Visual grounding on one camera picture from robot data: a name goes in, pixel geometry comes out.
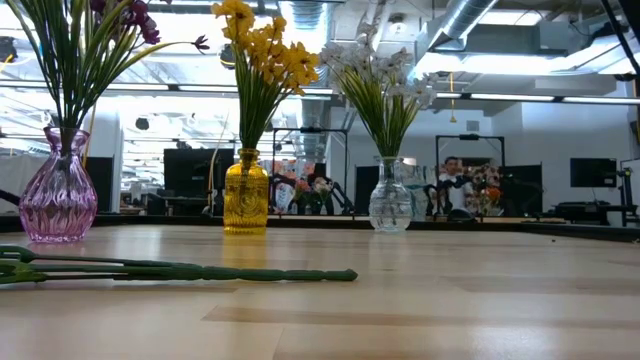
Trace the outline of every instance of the wood grain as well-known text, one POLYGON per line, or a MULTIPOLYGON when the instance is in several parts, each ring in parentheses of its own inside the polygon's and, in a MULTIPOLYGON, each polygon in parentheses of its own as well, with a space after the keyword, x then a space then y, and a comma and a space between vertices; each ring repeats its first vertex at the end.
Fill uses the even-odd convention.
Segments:
POLYGON ((0 287, 0 359, 640 359, 636 245, 522 233, 92 229, 49 254, 346 269, 354 283, 0 287))

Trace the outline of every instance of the ceiling light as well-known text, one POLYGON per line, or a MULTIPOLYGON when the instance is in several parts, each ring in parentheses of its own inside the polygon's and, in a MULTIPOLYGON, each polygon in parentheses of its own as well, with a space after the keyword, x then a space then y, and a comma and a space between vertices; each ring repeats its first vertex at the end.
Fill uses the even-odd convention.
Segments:
POLYGON ((543 102, 548 102, 554 99, 553 96, 504 95, 504 94, 472 94, 471 98, 474 100, 543 101, 543 102))
POLYGON ((23 87, 23 88, 46 88, 47 83, 45 83, 44 81, 0 80, 0 86, 23 87))
POLYGON ((640 98, 607 98, 567 96, 562 102, 576 104, 640 105, 640 98))
POLYGON ((180 85, 181 91, 237 93, 236 86, 180 85))
POLYGON ((437 93, 436 98, 437 99, 460 99, 460 96, 462 96, 462 94, 439 92, 437 93))
POLYGON ((111 84, 107 90, 168 90, 167 85, 162 84, 111 84))
POLYGON ((303 87, 305 95, 331 95, 333 94, 333 89, 327 88, 306 88, 303 87))

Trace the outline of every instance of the yellow glass vase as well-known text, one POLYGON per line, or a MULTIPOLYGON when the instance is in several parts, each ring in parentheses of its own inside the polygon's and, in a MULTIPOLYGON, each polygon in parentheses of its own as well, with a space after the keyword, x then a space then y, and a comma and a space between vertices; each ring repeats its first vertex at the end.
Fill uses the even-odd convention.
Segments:
POLYGON ((255 149, 238 150, 240 162, 227 170, 224 194, 224 232, 263 234, 267 229, 269 175, 258 166, 255 149))

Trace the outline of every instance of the pink glass vase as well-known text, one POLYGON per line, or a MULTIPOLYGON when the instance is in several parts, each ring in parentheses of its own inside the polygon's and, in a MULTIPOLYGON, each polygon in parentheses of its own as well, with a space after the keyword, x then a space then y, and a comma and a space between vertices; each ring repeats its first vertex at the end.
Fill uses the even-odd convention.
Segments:
POLYGON ((89 133, 60 128, 44 132, 51 155, 20 199, 22 227, 33 242, 80 241, 98 210, 96 191, 80 161, 89 133))

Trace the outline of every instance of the clear glass vase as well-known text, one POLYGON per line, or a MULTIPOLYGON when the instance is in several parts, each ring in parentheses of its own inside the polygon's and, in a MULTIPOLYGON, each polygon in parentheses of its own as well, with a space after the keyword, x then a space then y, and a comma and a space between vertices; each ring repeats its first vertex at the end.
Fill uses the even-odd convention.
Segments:
POLYGON ((33 242, 80 241, 98 210, 96 192, 80 161, 89 133, 60 128, 44 132, 51 155, 20 199, 22 227, 33 242))
POLYGON ((395 157, 382 157, 378 185, 369 201, 369 221, 376 231, 404 231, 411 222, 411 194, 402 185, 399 176, 400 161, 395 157))
POLYGON ((260 152, 238 150, 240 162, 227 170, 224 194, 224 231, 227 234, 264 234, 269 210, 269 175, 257 164, 260 152))

